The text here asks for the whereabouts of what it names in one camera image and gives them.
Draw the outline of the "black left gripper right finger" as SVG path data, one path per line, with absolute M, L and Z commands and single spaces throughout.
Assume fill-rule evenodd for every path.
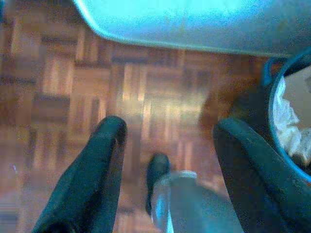
M 239 119 L 221 120 L 213 138 L 230 200 L 246 233 L 310 232 L 310 176 Z

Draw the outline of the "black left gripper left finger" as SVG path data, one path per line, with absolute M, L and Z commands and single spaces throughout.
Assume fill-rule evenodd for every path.
M 34 233 L 111 233 L 120 195 L 125 121 L 104 118 L 60 177 Z

